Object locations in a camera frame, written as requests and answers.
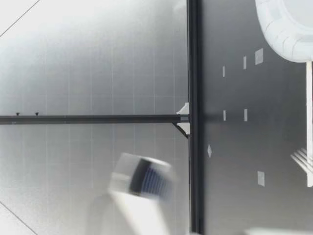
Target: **metal wall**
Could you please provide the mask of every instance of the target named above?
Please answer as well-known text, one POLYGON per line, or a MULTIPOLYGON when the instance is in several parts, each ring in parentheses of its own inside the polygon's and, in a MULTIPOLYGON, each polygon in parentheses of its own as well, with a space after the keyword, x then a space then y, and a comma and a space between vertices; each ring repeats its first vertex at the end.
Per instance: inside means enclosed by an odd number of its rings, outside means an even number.
POLYGON ((313 231, 313 191, 290 158, 306 147, 305 65, 268 46, 253 0, 200 2, 205 234, 313 231))
MULTIPOLYGON (((4 3, 1 30, 34 2, 4 3)), ((186 31, 183 0, 42 0, 0 38, 0 115, 173 114, 186 31)), ((122 152, 174 166, 164 213, 188 231, 188 142, 171 124, 0 126, 0 201, 39 235, 132 234, 107 196, 122 152)), ((4 211, 0 228, 32 234, 4 211)))

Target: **vertical post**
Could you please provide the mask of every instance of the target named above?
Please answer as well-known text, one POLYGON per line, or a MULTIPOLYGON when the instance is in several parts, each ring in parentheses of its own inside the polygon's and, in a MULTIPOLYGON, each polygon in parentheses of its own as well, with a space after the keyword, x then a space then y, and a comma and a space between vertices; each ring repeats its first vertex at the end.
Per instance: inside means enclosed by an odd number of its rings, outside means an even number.
MULTIPOLYGON (((307 155, 308 164, 313 163, 313 102, 312 62, 307 62, 307 155)), ((313 175, 308 174, 308 187, 313 187, 313 175)))
POLYGON ((188 78, 190 104, 189 174, 190 174, 190 230, 204 234, 203 154, 199 128, 200 82, 200 0, 187 0, 188 18, 188 78))

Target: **white bracket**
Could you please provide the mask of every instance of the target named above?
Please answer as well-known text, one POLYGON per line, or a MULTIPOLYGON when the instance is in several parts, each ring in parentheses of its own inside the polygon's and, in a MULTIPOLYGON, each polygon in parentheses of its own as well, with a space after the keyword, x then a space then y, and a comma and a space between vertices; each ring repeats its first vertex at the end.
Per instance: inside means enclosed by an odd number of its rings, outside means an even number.
MULTIPOLYGON (((176 113, 181 115, 188 115, 189 114, 189 102, 185 103, 185 105, 176 113)), ((177 123, 177 126, 179 126, 186 135, 190 135, 190 123, 189 122, 180 122, 177 123)))

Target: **white square marker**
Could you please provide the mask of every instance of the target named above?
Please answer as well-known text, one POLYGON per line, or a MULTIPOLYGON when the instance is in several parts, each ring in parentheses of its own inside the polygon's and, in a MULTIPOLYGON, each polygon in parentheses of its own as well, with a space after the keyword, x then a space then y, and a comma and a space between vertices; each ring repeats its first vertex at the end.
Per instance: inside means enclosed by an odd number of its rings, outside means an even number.
POLYGON ((258 171, 258 185, 265 187, 265 173, 258 171))
POLYGON ((263 63, 263 48, 255 52, 255 65, 263 63))
POLYGON ((211 145, 209 145, 209 146, 207 147, 207 154, 209 155, 209 158, 211 158, 211 156, 212 156, 211 145))
POLYGON ((244 70, 246 70, 246 56, 244 56, 244 70))
POLYGON ((244 109, 244 121, 248 121, 248 109, 244 109))

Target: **black metal pole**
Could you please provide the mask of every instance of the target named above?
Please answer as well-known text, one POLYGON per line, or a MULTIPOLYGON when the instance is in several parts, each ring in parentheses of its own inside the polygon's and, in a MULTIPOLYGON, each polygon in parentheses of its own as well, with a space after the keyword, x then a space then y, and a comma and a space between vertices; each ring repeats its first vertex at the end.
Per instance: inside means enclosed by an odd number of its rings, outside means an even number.
POLYGON ((107 115, 107 116, 0 116, 0 125, 93 124, 93 123, 178 123, 188 115, 107 115))
POLYGON ((200 126, 200 0, 187 0, 188 16, 188 77, 190 103, 190 226, 191 232, 204 234, 203 154, 201 154, 200 126))

